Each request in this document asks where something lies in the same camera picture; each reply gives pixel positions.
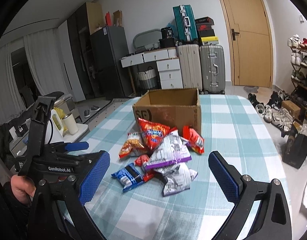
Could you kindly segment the person's left hand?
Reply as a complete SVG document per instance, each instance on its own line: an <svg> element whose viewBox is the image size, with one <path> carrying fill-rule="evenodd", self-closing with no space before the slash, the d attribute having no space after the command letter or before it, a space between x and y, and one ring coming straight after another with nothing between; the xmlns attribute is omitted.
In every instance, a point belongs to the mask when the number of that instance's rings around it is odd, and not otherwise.
<svg viewBox="0 0 307 240"><path fill-rule="evenodd" d="M35 195L36 186L26 176L13 175L11 177L11 190L19 202L28 205Z"/></svg>

